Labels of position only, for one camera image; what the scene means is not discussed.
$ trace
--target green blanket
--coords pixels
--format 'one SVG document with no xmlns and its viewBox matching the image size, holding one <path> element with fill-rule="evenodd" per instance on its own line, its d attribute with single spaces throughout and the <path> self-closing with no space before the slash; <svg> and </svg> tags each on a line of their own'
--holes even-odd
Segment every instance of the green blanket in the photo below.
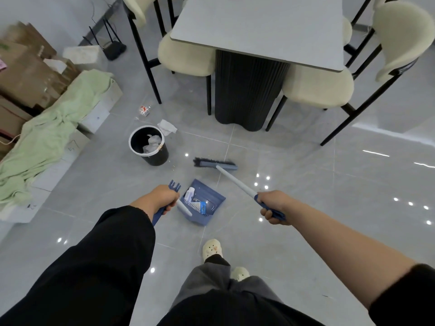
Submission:
<svg viewBox="0 0 435 326">
<path fill-rule="evenodd" d="M 24 124 L 18 143 L 0 163 L 0 204 L 31 198 L 28 186 L 62 157 L 69 136 L 110 87 L 111 77 L 83 71 L 56 103 Z"/>
</svg>

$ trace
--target blue handle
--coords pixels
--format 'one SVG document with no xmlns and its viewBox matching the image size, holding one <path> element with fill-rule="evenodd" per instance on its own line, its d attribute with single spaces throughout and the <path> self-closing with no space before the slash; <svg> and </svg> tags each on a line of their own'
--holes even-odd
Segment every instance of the blue handle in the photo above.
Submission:
<svg viewBox="0 0 435 326">
<path fill-rule="evenodd" d="M 169 188 L 171 190 L 174 190 L 175 192 L 178 192 L 178 190 L 180 189 L 181 185 L 178 183 L 177 185 L 175 185 L 175 182 L 173 180 L 171 180 L 171 182 L 169 183 Z M 163 212 L 165 211 L 167 206 L 163 206 L 162 208 L 160 208 L 157 213 L 154 214 L 153 216 L 153 226 L 155 226 L 155 224 L 157 223 L 157 221 L 160 219 L 160 217 L 163 215 Z"/>
<path fill-rule="evenodd" d="M 279 219 L 280 221 L 285 221 L 285 215 L 283 213 L 281 213 L 275 209 L 270 209 L 269 207 L 266 206 L 266 204 L 264 202 L 258 202 L 257 198 L 258 198 L 258 194 L 254 197 L 255 202 L 258 203 L 261 207 L 272 211 L 272 217 L 274 217 L 275 219 Z"/>
</svg>

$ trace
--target gray pants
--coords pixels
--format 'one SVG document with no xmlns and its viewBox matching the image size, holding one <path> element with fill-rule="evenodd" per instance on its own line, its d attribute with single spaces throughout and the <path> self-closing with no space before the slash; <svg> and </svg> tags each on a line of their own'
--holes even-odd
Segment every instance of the gray pants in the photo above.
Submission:
<svg viewBox="0 0 435 326">
<path fill-rule="evenodd" d="M 213 256 L 214 263 L 205 262 L 197 266 L 188 275 L 181 286 L 171 308 L 184 299 L 205 294 L 210 290 L 223 290 L 229 292 L 251 292 L 266 299 L 282 303 L 270 287 L 258 276 L 250 276 L 242 281 L 230 279 L 231 267 L 220 256 Z"/>
</svg>

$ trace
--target wall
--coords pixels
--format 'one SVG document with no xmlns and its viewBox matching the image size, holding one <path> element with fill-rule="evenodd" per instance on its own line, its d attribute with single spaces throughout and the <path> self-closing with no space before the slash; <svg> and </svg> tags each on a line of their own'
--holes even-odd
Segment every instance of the wall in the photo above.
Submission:
<svg viewBox="0 0 435 326">
<path fill-rule="evenodd" d="M 403 0 L 410 1 L 419 5 L 420 7 L 426 9 L 434 18 L 435 18 L 435 0 Z M 364 0 L 343 0 L 343 14 L 349 19 L 352 20 L 358 10 L 361 8 Z M 372 23 L 372 9 L 373 9 L 373 0 L 372 3 L 367 7 L 366 11 L 362 14 L 359 19 L 359 24 L 370 25 Z"/>
<path fill-rule="evenodd" d="M 0 33 L 16 21 L 30 22 L 59 53 L 66 46 L 76 46 L 82 36 L 116 0 L 2 0 Z"/>
</svg>

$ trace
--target hand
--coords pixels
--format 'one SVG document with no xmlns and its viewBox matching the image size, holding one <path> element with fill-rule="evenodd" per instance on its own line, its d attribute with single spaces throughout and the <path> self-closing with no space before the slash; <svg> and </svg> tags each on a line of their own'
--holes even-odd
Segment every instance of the hand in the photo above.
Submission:
<svg viewBox="0 0 435 326">
<path fill-rule="evenodd" d="M 272 217 L 272 212 L 262 208 L 260 214 L 269 221 L 270 224 L 292 225 L 292 219 L 298 213 L 303 203 L 296 200 L 282 191 L 258 192 L 258 202 L 264 202 L 269 208 L 278 210 L 285 215 L 285 221 L 280 221 Z"/>
<path fill-rule="evenodd" d="M 166 205 L 166 210 L 163 212 L 165 215 L 175 206 L 177 199 L 180 197 L 178 192 L 171 190 L 167 185 L 159 185 L 150 193 L 140 197 L 130 204 L 130 206 L 142 209 L 152 221 L 153 215 Z"/>
</svg>

